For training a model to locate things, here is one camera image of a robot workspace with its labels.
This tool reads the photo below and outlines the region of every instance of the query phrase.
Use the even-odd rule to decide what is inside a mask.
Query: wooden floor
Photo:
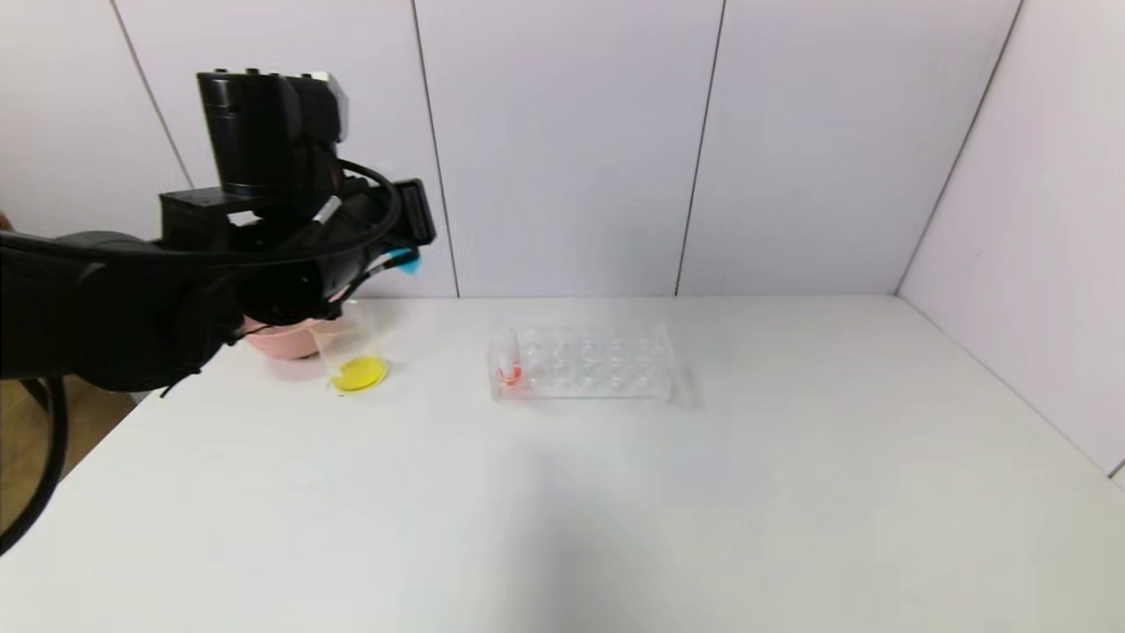
[[[16,381],[0,383],[0,530],[30,499],[47,451],[47,414]],[[133,410],[133,399],[102,391],[76,378],[66,379],[70,407],[70,472]]]

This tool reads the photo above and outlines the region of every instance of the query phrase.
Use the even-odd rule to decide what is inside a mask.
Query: yellow liquid
[[[340,376],[332,377],[332,385],[340,391],[362,391],[386,377],[387,364],[381,359],[360,356],[341,365]]]

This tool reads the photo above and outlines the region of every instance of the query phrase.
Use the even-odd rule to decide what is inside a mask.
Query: robotic arm
[[[363,280],[416,260],[435,236],[420,180],[336,157],[346,99],[326,73],[197,79],[222,186],[161,193],[159,239],[0,230],[0,378],[47,379],[55,427],[43,481],[0,554],[61,476],[61,377],[110,391],[173,386],[242,338],[243,315],[268,326],[334,319]],[[241,211],[255,219],[233,223]]]

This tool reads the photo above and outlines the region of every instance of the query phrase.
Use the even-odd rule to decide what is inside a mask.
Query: white wall
[[[418,0],[461,293],[670,295],[722,0]]]
[[[196,187],[218,184],[197,72],[332,72],[350,101],[339,154],[393,179],[421,178],[438,227],[416,274],[379,274],[361,291],[456,296],[410,0],[118,0],[118,7]]]
[[[1125,2],[1026,0],[902,296],[1125,459]]]
[[[0,209],[16,227],[160,234],[186,189],[108,2],[0,4]]]
[[[728,0],[680,291],[893,292],[1018,0]]]

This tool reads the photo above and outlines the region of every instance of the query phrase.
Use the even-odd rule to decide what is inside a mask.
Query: clear plastic tray
[[[493,398],[668,400],[672,345],[659,326],[508,327],[493,331]]]

